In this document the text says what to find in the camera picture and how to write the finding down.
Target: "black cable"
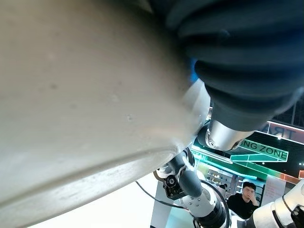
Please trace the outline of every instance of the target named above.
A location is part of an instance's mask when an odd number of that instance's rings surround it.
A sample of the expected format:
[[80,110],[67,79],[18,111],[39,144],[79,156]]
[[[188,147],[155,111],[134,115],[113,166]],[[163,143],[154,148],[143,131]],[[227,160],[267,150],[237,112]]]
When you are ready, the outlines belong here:
[[195,225],[195,218],[193,218],[192,223],[193,223],[194,228],[196,228],[196,225]]
[[207,184],[209,187],[211,187],[216,192],[216,194],[220,197],[220,199],[222,200],[222,202],[224,204],[225,212],[226,212],[226,225],[225,225],[225,228],[229,228],[229,226],[230,226],[230,214],[229,214],[228,204],[226,203],[224,197],[219,192],[219,190],[217,190],[217,188],[214,187],[212,184],[208,183],[205,180],[200,180],[200,182],[204,183],[204,184]]
[[289,208],[289,206],[287,205],[286,201],[285,201],[285,198],[284,198],[284,195],[282,196],[282,200],[285,204],[285,206],[287,207],[287,209],[290,211],[290,213],[292,213],[293,211]]
[[170,203],[166,203],[166,202],[164,202],[164,201],[161,201],[161,200],[159,200],[159,199],[156,199],[154,196],[152,196],[150,193],[148,193],[148,192],[140,185],[140,183],[138,183],[138,182],[136,181],[136,184],[144,191],[144,193],[146,193],[148,196],[150,196],[150,197],[151,197],[152,199],[154,199],[155,201],[157,201],[157,202],[159,202],[159,203],[161,203],[161,204],[163,204],[163,205],[167,205],[167,206],[169,206],[169,207],[185,209],[184,207],[177,206],[177,205],[173,205],[173,204],[170,204]]

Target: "black shirt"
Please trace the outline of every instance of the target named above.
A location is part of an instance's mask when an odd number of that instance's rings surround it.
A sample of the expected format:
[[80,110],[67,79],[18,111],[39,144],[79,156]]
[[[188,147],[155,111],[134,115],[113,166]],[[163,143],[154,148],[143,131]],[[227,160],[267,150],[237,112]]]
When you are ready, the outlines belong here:
[[246,203],[242,194],[236,193],[227,200],[229,209],[233,210],[242,219],[248,219],[258,206],[254,206],[251,201]]

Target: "man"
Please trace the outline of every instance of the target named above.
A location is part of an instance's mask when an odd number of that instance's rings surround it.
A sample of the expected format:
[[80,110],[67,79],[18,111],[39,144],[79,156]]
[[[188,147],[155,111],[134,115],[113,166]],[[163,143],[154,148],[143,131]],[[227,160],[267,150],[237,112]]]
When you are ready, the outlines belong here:
[[229,209],[233,210],[242,219],[248,219],[258,208],[258,202],[255,197],[256,186],[250,182],[243,183],[243,194],[236,193],[230,196],[227,204]]

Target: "sign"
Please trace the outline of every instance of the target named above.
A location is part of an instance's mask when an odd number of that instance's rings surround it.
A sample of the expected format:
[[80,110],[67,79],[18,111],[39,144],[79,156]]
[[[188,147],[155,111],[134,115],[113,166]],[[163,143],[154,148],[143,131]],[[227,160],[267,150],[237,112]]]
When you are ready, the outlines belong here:
[[205,159],[205,156],[202,153],[195,151],[195,150],[191,150],[191,152],[192,152],[194,158],[196,158],[198,160]]
[[275,201],[284,195],[286,182],[284,180],[267,176],[262,206]]
[[260,154],[264,154],[266,156],[279,159],[281,161],[287,161],[288,159],[288,151],[283,151],[271,146],[263,145],[257,142],[253,142],[251,140],[245,139],[241,144],[241,148],[254,151]]
[[270,134],[296,143],[304,144],[304,130],[280,123],[268,121],[256,132]]
[[230,159],[233,162],[286,162],[260,153],[231,155]]
[[299,179],[304,179],[304,170],[299,171]]
[[272,169],[269,169],[265,166],[257,165],[252,162],[246,162],[246,161],[239,161],[239,162],[234,162],[234,164],[242,165],[244,167],[247,167],[249,169],[264,173],[266,175],[271,175],[276,178],[280,178],[282,180],[285,180],[286,182],[292,183],[292,184],[297,184],[300,182],[300,179],[287,175],[285,173],[281,173]]

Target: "short black hair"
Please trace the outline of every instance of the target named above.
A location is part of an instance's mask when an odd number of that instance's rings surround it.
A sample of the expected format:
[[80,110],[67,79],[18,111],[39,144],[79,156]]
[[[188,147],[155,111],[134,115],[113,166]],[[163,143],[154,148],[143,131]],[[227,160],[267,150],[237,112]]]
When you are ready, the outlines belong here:
[[256,189],[257,189],[257,187],[256,187],[256,185],[254,183],[251,183],[251,182],[248,182],[248,181],[246,181],[246,182],[243,183],[243,188],[245,188],[245,187],[250,187],[254,191],[256,191]]

